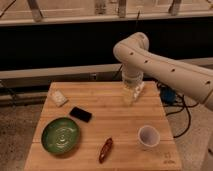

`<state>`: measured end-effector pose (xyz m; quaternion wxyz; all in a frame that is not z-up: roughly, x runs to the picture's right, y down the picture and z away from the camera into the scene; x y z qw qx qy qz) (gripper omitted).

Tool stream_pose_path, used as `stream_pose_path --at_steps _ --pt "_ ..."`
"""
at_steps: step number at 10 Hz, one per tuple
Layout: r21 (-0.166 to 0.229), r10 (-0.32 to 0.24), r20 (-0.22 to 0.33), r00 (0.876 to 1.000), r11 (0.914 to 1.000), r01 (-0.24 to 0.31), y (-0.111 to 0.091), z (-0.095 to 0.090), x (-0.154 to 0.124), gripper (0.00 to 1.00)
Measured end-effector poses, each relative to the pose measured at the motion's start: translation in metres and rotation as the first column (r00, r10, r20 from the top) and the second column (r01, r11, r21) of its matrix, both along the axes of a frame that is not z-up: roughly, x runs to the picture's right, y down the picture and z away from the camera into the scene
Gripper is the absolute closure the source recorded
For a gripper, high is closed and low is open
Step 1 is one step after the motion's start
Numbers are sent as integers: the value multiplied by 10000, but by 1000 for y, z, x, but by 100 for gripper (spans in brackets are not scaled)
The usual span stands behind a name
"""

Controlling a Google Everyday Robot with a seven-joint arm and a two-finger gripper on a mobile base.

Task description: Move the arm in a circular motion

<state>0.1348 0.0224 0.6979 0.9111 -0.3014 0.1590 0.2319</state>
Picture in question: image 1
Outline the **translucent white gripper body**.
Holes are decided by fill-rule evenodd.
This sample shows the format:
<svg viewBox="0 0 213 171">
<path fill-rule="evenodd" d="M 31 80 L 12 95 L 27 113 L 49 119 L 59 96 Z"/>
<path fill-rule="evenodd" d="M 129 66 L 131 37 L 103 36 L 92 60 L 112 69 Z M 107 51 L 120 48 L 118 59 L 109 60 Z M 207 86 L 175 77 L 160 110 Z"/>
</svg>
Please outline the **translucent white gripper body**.
<svg viewBox="0 0 213 171">
<path fill-rule="evenodd" d="M 122 76 L 122 81 L 124 83 L 123 87 L 123 100 L 127 106 L 131 106 L 139 98 L 145 83 L 143 82 L 143 77 L 139 75 L 136 78 Z"/>
</svg>

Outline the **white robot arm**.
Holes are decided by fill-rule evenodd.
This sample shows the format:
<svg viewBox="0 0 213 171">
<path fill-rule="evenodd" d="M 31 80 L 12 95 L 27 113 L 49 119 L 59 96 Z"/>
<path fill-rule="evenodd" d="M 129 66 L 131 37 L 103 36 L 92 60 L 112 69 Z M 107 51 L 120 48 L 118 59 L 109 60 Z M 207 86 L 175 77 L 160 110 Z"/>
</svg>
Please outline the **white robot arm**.
<svg viewBox="0 0 213 171">
<path fill-rule="evenodd" d="M 148 49 L 148 37 L 142 32 L 114 46 L 113 54 L 123 65 L 122 80 L 128 88 L 138 86 L 146 73 L 213 111 L 213 70 L 159 56 Z"/>
</svg>

